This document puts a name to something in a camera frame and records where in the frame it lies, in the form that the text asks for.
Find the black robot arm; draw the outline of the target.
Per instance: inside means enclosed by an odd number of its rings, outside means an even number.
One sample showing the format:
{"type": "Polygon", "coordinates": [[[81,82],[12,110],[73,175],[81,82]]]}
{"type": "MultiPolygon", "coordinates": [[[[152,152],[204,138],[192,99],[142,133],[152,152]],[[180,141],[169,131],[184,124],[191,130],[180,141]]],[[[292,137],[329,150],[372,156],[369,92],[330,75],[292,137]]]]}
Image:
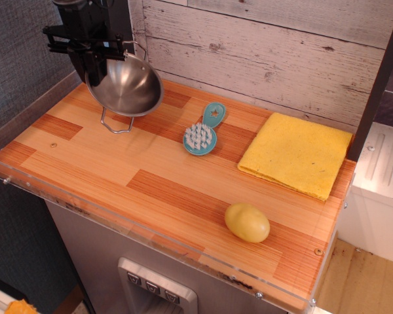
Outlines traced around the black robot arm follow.
{"type": "Polygon", "coordinates": [[[126,37],[110,28],[114,1],[54,1],[61,25],[46,26],[50,52],[67,54],[83,82],[98,86],[107,75],[107,61],[124,59],[126,37]]]}

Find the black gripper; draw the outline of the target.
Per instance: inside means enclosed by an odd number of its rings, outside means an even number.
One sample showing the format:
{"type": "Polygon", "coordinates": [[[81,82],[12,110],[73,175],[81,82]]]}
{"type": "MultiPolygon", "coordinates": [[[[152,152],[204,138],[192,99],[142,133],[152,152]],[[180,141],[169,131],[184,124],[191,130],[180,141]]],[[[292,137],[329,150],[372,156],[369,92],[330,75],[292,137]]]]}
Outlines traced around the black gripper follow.
{"type": "Polygon", "coordinates": [[[46,26],[51,52],[68,54],[81,80],[98,86],[107,74],[107,60],[123,60],[123,35],[110,29],[114,1],[53,1],[62,23],[46,26]]]}

